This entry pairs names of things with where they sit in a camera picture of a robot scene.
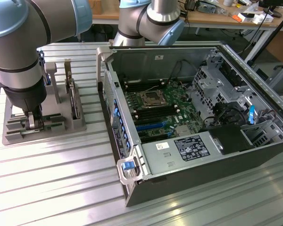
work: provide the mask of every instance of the slotted aluminum table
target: slotted aluminum table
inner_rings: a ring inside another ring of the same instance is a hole
[[[0,226],[283,225],[283,154],[259,168],[126,208],[96,89],[99,45],[108,43],[42,48],[47,62],[57,62],[59,82],[64,59],[72,60],[86,131],[3,146],[6,96],[0,96]]]

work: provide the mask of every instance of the power supply label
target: power supply label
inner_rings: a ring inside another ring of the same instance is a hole
[[[182,159],[185,161],[191,161],[210,155],[207,147],[198,135],[175,140],[174,142]]]

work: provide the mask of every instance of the black cable on desk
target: black cable on desk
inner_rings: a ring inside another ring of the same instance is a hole
[[[256,35],[257,35],[258,32],[260,31],[260,28],[262,27],[262,25],[263,25],[263,23],[264,23],[264,21],[265,21],[265,19],[266,19],[266,17],[267,17],[267,14],[268,14],[268,13],[265,14],[265,17],[264,17],[262,23],[260,24],[259,28],[258,28],[257,31],[255,32],[255,34],[253,35],[253,37],[250,39],[250,41],[247,43],[247,45],[245,46],[245,48],[242,50],[242,52],[240,52],[240,54],[243,54],[243,53],[244,53],[244,51],[248,48],[248,46],[251,44],[251,42],[253,41],[253,39],[256,37]]]
[[[270,42],[275,38],[275,36],[279,33],[279,31],[283,28],[283,21],[279,24],[279,26],[274,30],[274,32],[268,37],[267,41],[263,44],[263,46],[259,49],[258,53],[248,61],[248,64],[252,65],[255,60],[259,57],[259,55],[265,50],[265,48],[270,44]]]

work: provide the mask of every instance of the cpu socket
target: cpu socket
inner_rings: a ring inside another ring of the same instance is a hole
[[[141,92],[144,107],[166,105],[166,99],[160,90]]]

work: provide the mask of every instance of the blue ram slot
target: blue ram slot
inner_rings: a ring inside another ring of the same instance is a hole
[[[165,126],[166,126],[166,121],[162,123],[152,124],[152,125],[137,126],[136,130],[143,131],[143,130],[148,130],[148,129],[159,129],[159,128],[164,128]]]

